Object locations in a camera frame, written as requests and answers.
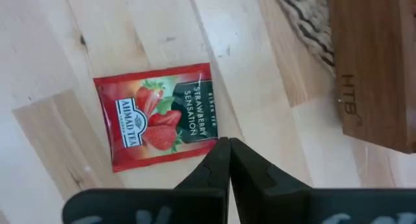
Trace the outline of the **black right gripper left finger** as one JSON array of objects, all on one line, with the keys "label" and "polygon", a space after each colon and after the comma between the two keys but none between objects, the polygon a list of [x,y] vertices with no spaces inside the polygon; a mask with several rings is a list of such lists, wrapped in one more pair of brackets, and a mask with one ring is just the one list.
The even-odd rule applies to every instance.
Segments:
[{"label": "black right gripper left finger", "polygon": [[71,197],[63,224],[228,224],[229,138],[175,188],[95,188]]}]

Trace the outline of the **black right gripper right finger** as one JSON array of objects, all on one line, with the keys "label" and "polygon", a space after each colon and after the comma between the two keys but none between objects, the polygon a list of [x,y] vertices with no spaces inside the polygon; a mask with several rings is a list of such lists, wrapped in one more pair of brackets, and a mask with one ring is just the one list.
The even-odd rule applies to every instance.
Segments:
[{"label": "black right gripper right finger", "polygon": [[416,189],[312,188],[230,139],[241,224],[416,224]]}]

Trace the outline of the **red strawberry tea packet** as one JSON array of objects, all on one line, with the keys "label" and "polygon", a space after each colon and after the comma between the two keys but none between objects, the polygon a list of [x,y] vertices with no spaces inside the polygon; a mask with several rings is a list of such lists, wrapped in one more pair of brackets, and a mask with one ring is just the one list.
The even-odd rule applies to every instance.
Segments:
[{"label": "red strawberry tea packet", "polygon": [[94,79],[113,172],[207,154],[218,140],[208,63]]}]

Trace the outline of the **wooden compartment tea box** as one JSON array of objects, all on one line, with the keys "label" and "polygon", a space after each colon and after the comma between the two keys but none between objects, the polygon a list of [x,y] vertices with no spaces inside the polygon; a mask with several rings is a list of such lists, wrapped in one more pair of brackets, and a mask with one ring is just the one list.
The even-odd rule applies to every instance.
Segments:
[{"label": "wooden compartment tea box", "polygon": [[416,153],[416,0],[328,0],[343,132]]}]

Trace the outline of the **round woven straw placemat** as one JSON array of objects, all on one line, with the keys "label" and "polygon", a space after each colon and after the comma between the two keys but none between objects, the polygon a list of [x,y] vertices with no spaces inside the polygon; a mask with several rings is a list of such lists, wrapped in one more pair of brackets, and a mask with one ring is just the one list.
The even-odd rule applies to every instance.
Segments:
[{"label": "round woven straw placemat", "polygon": [[335,76],[327,0],[278,0],[278,3],[306,49]]}]

